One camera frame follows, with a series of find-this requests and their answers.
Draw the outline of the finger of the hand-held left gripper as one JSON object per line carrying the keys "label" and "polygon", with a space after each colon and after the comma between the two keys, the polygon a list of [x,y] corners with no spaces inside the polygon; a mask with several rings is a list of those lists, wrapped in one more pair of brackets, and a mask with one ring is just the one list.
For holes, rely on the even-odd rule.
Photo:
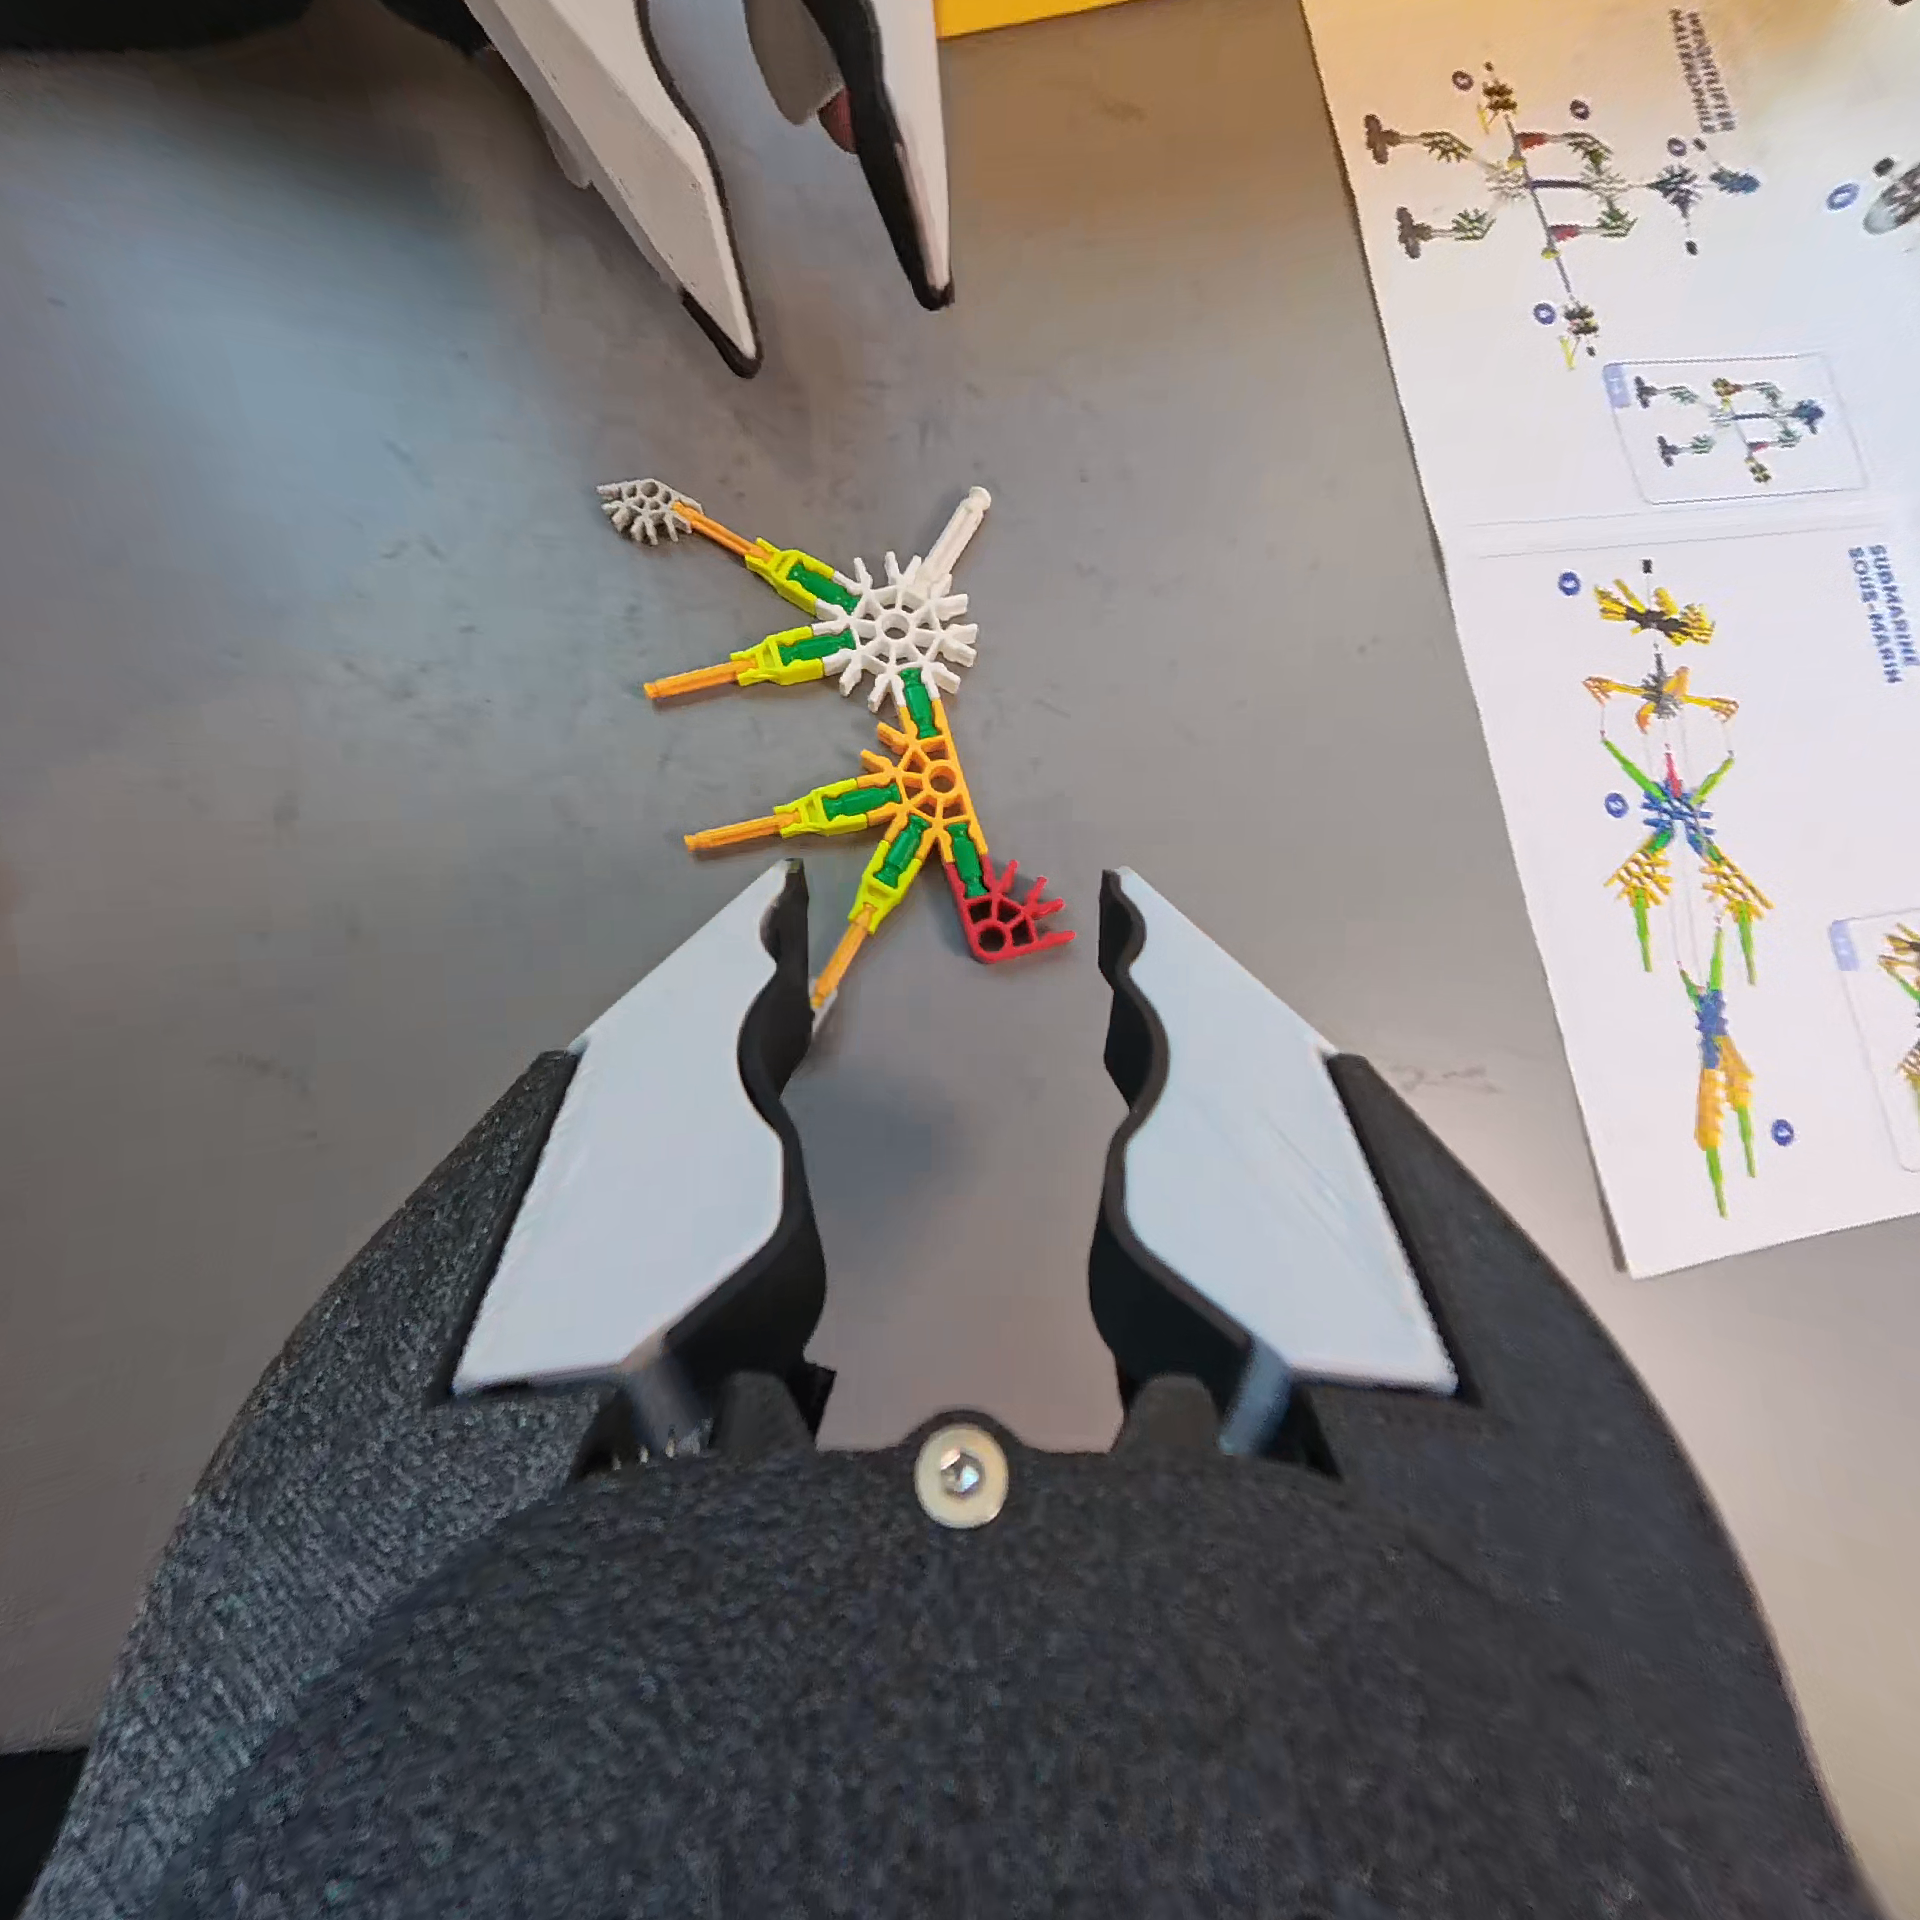
{"label": "finger of the hand-held left gripper", "polygon": [[595,188],[726,365],[762,370],[726,191],[635,2],[469,2],[546,120],[562,170]]}
{"label": "finger of the hand-held left gripper", "polygon": [[931,2],[820,2],[855,155],[895,259],[927,311],[953,300],[940,42]]}

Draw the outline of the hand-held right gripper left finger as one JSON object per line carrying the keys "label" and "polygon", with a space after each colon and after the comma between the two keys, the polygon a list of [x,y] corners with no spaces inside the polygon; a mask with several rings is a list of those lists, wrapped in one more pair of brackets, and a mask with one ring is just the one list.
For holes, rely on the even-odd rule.
{"label": "hand-held right gripper left finger", "polygon": [[460,1399],[612,1388],[651,1454],[726,1444],[772,1382],[772,1432],[814,1446],[807,1360],[825,1248],[783,1087],[814,1030],[809,886],[754,878],[571,1042],[566,1087],[452,1365]]}

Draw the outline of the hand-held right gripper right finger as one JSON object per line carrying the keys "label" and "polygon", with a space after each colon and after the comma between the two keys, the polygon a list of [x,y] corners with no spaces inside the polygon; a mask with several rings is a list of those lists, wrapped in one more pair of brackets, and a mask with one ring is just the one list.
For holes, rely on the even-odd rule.
{"label": "hand-held right gripper right finger", "polygon": [[1333,1046],[1132,869],[1102,875],[1097,964],[1124,1115],[1089,1300],[1119,1403],[1195,1380],[1215,1446],[1270,1456],[1301,1386],[1453,1396],[1455,1363]]}

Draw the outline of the yellow plastic bin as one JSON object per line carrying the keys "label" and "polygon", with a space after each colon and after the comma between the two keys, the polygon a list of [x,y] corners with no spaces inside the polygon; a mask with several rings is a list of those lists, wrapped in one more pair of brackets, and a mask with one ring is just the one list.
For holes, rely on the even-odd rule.
{"label": "yellow plastic bin", "polygon": [[1114,0],[938,0],[933,2],[934,31],[942,42],[1006,31],[1038,24],[1051,19],[1082,15],[1089,11],[1126,7]]}

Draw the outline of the colourful construction toy model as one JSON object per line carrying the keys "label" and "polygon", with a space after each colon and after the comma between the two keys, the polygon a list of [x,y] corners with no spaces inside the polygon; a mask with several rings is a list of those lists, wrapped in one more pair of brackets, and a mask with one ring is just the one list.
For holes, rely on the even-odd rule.
{"label": "colourful construction toy model", "polygon": [[878,720],[878,747],[862,752],[859,774],[814,786],[754,820],[685,837],[687,851],[707,855],[774,837],[876,831],[847,926],[809,988],[815,1014],[833,1008],[866,942],[931,861],[947,875],[958,926],[978,964],[1063,949],[1074,936],[1055,923],[1065,904],[1042,875],[1019,892],[1019,866],[993,856],[945,707],[945,695],[961,687],[977,661],[977,624],[953,574],[990,506],[987,490],[969,490],[925,556],[900,562],[886,554],[881,571],[863,559],[834,566],[798,546],[748,540],[707,511],[698,522],[692,538],[723,546],[802,620],[723,663],[646,682],[649,702],[828,682],[845,698],[863,687],[873,711],[889,703],[895,714],[889,723]]}

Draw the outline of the grey desk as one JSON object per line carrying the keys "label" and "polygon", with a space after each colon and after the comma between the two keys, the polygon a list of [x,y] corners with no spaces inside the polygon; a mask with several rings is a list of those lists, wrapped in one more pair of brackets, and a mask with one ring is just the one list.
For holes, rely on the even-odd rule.
{"label": "grey desk", "polygon": [[83,1743],[255,1376],[542,1048],[769,855],[685,829],[873,735],[637,687],[779,624],[742,534],[907,556],[972,485],[955,732],[1069,949],[938,878],[790,1087],[822,1439],[973,1405],[1111,1439],[1089,1236],[1119,1118],[1097,879],[1134,866],[1369,1056],[1589,1299],[1709,1484],[1882,1904],[1916,1916],[1916,1222],[1617,1271],[1294,4],[945,47],[955,302],[658,4],[765,349],[734,378],[510,78],[315,4],[4,66],[4,1746]]}

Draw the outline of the white folded instruction sheet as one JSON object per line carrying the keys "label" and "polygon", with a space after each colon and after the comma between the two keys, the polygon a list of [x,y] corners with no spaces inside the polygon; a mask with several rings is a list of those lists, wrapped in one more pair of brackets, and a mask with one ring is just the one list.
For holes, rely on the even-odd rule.
{"label": "white folded instruction sheet", "polygon": [[1916,4],[1305,4],[1636,1277],[1918,1205]]}

